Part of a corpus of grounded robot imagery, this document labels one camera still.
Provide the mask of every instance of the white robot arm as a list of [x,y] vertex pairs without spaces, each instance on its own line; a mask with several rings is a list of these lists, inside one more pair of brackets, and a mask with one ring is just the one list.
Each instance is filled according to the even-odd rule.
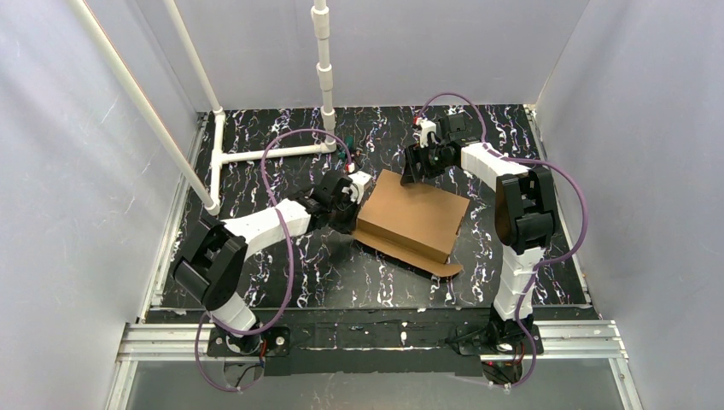
[[[319,184],[297,191],[276,207],[230,220],[204,215],[184,240],[172,266],[172,276],[203,307],[214,321],[237,331],[248,331],[257,319],[236,292],[241,266],[251,255],[284,240],[279,211],[291,237],[330,226],[350,233],[359,205],[371,185],[371,176],[356,172],[328,171]],[[230,332],[230,349],[253,351],[258,337]]]
[[471,136],[461,114],[436,122],[418,118],[415,126],[417,143],[405,150],[403,185],[457,166],[495,190],[495,230],[504,245],[503,267],[487,336],[491,344],[513,344],[523,338],[514,321],[521,296],[520,318],[528,328],[533,324],[532,288],[524,290],[558,226],[551,172],[506,161],[490,144]]

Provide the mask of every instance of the white arm segment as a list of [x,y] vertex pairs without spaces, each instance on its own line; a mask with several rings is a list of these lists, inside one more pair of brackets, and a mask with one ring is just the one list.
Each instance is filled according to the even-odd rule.
[[[284,222],[289,228],[289,235],[298,237],[307,233],[311,216],[298,202],[285,199],[275,208],[281,211]],[[246,240],[248,248],[244,260],[267,246],[284,240],[284,231],[275,208],[268,208],[242,218],[222,221],[231,233],[244,237]],[[247,331],[256,323],[256,317],[238,292],[235,292],[227,303],[211,314],[214,320],[219,320],[230,328],[240,331]]]
[[222,220],[229,232],[238,237],[244,237],[247,241],[247,255],[244,260],[267,246],[284,240],[282,224],[279,223],[275,209],[281,211],[284,222],[289,228],[289,235],[298,237],[307,233],[312,216],[297,201],[289,199],[281,201],[274,208],[268,208],[255,214],[233,220]]
[[[514,319],[516,317],[516,305],[523,294],[525,285],[533,275],[533,266],[543,259],[543,248],[532,248],[526,250],[522,255],[517,255],[510,246],[503,246],[503,271],[500,273],[500,287],[495,295],[493,306],[498,311],[502,320]],[[531,299],[533,287],[523,298],[520,318],[524,319],[533,312]]]
[[482,180],[485,185],[495,190],[495,179],[507,173],[518,175],[528,173],[528,169],[515,162],[504,161],[489,152],[498,152],[489,143],[473,143],[460,152],[460,167]]
[[[488,143],[468,145],[461,150],[460,167],[477,176],[493,190],[496,188],[498,176],[528,172],[526,167],[515,162],[504,161],[501,157],[491,153],[491,150],[497,154],[497,151],[494,151]],[[534,274],[533,266],[543,259],[543,251],[543,248],[532,248],[526,250],[522,255],[517,255],[511,247],[503,245],[503,271],[500,273],[498,294],[493,301],[493,306],[502,320],[515,318],[518,299],[523,294],[530,275]],[[533,312],[532,289],[531,287],[523,298],[521,319]]]

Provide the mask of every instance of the black marbled table surface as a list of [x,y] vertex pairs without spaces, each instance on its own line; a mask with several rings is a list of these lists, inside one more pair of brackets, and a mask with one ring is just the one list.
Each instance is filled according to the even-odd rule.
[[[501,152],[517,157],[537,158],[533,135],[520,105],[480,107],[488,126],[488,141]],[[464,111],[478,134],[480,125],[470,108],[431,107],[426,116]],[[353,136],[364,148],[362,169],[376,177],[383,169],[402,173],[403,147],[412,144],[415,107],[337,108],[336,134]],[[236,136],[225,136],[225,152],[263,149],[274,137],[299,128],[322,128],[316,108],[242,110],[227,113],[236,123]],[[281,147],[310,144],[311,134],[286,138]],[[213,121],[201,143],[196,171],[208,185],[213,145]],[[277,197],[286,196],[300,185],[319,181],[324,170],[340,167],[342,159],[332,155],[304,155],[269,160],[267,170]],[[221,173],[221,219],[241,217],[270,205],[261,183],[259,162],[225,166]],[[431,277],[412,266],[387,257],[355,242],[350,236],[324,229],[294,240],[297,261],[291,308],[435,308],[488,307],[499,285],[502,245],[493,226],[494,193],[478,179],[451,168],[435,185],[470,199],[467,215],[452,252],[451,262],[464,270],[450,279]],[[199,218],[203,206],[191,192],[178,229],[176,247],[187,229]],[[562,255],[569,249],[563,233],[553,237],[546,257]],[[286,248],[278,243],[251,256],[243,267],[239,292],[257,308],[277,308],[286,286]],[[571,261],[546,266],[534,288],[536,304],[586,303],[581,283]],[[166,281],[163,308],[200,308],[172,278]]]

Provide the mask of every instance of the open cardboard box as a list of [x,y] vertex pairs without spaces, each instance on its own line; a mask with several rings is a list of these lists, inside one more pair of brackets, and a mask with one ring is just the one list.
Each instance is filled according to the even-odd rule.
[[470,200],[427,184],[402,186],[400,179],[382,171],[352,236],[435,276],[460,272],[462,265],[446,262]]

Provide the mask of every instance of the white pvc pipe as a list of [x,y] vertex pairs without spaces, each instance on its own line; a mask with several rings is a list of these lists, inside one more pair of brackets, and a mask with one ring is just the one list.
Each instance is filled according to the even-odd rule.
[[[336,149],[336,145],[332,145],[330,147],[326,143],[316,143],[314,145],[305,145],[303,147],[277,148],[277,149],[270,149],[269,153],[266,155],[266,158],[279,158],[282,156],[320,154],[320,153],[329,154],[330,152],[334,152],[335,149]],[[264,154],[263,150],[262,151],[240,152],[238,154],[224,154],[221,156],[221,162],[224,164],[228,164],[229,162],[256,161],[256,160],[260,160],[261,156],[263,154]]]
[[329,67],[330,62],[330,38],[322,38],[317,40],[317,54],[319,55],[319,66]]
[[[314,0],[311,10],[312,22],[314,23],[314,35],[317,37],[317,50],[319,63],[317,64],[317,75],[319,76],[319,87],[322,89],[322,121],[327,132],[335,130],[335,108],[332,105],[332,65],[330,63],[330,9],[326,0]],[[327,145],[332,145],[335,140],[327,137],[324,140]]]
[[196,53],[196,48],[194,47],[194,43],[191,41],[189,31],[186,30],[184,19],[181,18],[181,13],[178,12],[176,2],[174,0],[163,0],[163,3],[166,5],[168,14],[171,16],[171,21],[173,21],[173,26],[176,27],[176,32],[181,38],[181,42],[184,44],[186,54],[188,54],[189,60],[191,60],[191,65],[196,71],[196,76],[199,78],[199,81],[201,81],[201,86],[203,87],[204,92],[206,92],[206,97],[211,104],[211,110],[216,114],[221,111],[219,100],[216,99],[216,94],[213,92],[211,82],[208,80],[206,71],[201,64],[201,59],[199,58],[198,53]]
[[138,110],[141,112],[143,117],[149,123],[149,126],[159,138],[161,144],[166,149],[166,152],[171,156],[173,161],[176,163],[178,169],[186,177],[193,188],[194,192],[201,198],[204,204],[204,208],[211,214],[219,214],[219,204],[215,202],[211,196],[206,192],[206,187],[199,179],[194,168],[186,161],[186,157],[178,149],[176,142],[171,137],[166,126],[161,121],[161,118],[156,113],[153,105],[143,93],[141,86],[138,84],[136,79],[131,74],[128,66],[123,62],[123,59],[118,54],[110,38],[106,35],[101,27],[101,23],[93,14],[91,9],[85,0],[67,0],[68,5],[73,12],[78,16],[81,24],[90,35],[90,38],[96,43],[98,49],[102,52],[106,59],[106,62],[113,70],[116,78],[123,85],[123,88],[128,93],[128,96],[136,104]]
[[213,116],[214,129],[213,129],[213,150],[211,151],[211,197],[216,203],[221,203],[220,189],[221,189],[221,166],[224,165],[221,162],[221,158],[224,155],[224,125],[226,123],[226,113],[224,110],[220,110]]

